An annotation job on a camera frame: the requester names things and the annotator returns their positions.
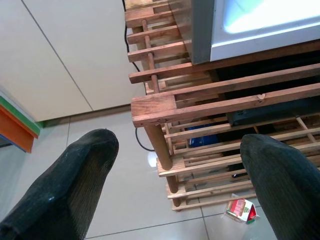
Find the black cable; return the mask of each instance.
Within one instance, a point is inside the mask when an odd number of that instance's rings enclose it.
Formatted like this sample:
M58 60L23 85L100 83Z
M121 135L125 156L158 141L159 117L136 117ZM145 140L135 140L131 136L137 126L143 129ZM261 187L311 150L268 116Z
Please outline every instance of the black cable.
M135 138L136 138L136 141L138 142L138 144L140 145L140 147L142 147L144 150L147 150L149 152L154 152L155 150L154 149L149 149L149 148L146 148L145 146L143 146L138 138L138 128L135 129Z
M127 9L126 9L125 0L122 0L122 5L123 5L123 10L126 12ZM125 45L126 45L126 52L129 53L130 49L129 49L129 43L128 43L128 40L127 40L127 31L128 31L128 27L127 27L127 24L126 24L125 27L124 27L124 42L125 42ZM135 62L132 62L132 64L135 67L135 69L138 72L140 72L140 69L138 68L137 64Z
M126 12L127 10L126 10L125 0L122 0L122 5L123 5L123 10ZM125 27L124 27L124 42L125 42L125 45L126 45L126 52L129 53L130 49L129 49L129 43L128 43L128 40L127 40L127 31L128 31L128 27L127 27L127 24L126 24ZM138 72L140 72L140 69L138 68L136 63L133 62L132 64L134 65L136 70ZM154 149L149 149L149 148L147 148L147 147L142 145L142 143L140 142L139 137L138 137L138 128L135 129L135 138L136 138L136 141L138 142L138 144L140 145L140 147L142 147L144 150L147 150L149 152L154 152L155 151Z

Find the white cabinet door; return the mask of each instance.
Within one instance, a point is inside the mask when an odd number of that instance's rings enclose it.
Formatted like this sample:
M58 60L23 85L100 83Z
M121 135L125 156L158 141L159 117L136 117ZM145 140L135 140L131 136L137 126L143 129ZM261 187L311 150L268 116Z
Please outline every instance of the white cabinet door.
M94 110L144 95L131 84L121 0L24 0Z
M0 0L0 89L36 121L91 111L20 0Z

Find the wooden shelf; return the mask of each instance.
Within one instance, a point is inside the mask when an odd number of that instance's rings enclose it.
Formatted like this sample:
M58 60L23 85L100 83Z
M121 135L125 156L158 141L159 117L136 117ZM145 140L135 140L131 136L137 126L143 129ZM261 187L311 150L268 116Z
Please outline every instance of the wooden shelf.
M319 82L224 98L225 93L319 76L319 62L228 80L220 80L217 74L221 68L319 51L320 39L192 65L168 3L145 1L145 6L135 6L125 14L127 26L134 29L128 42L138 46L128 58L143 65L143 70L131 73L129 79L132 84L145 83L147 94L132 99L131 112L134 125L145 127L160 156L157 170L160 177L167 179L167 197L173 201L173 210L227 203L235 199L230 197L231 193L239 198L256 197L246 170L230 168L242 163L242 136L193 148L189 146L190 139L236 131L260 133L268 125L273 127L269 136L300 150L320 166L318 113L237 126L232 126L226 116L230 112L319 96ZM191 201L207 197L214 199Z

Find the small milk carton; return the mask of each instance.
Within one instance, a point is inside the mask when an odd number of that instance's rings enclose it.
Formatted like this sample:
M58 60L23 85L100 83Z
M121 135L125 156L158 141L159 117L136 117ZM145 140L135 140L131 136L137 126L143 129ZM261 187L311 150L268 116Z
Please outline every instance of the small milk carton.
M226 215L229 217L250 224L258 217L255 205L244 198L230 201L227 205Z

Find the tiled floor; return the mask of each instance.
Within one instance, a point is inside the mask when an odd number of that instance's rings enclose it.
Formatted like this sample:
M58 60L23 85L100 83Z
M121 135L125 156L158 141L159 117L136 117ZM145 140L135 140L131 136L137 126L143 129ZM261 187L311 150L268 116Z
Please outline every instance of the tiled floor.
M55 122L41 131L32 154L13 146L0 148L0 220L65 147L86 132L107 128L119 140L119 153L106 178L87 233L95 240L273 240L261 207L256 222L246 225L223 215L225 206L174 212L166 198L165 179L148 162L149 152L135 138L131 113L91 113ZM141 142L152 148L143 129Z

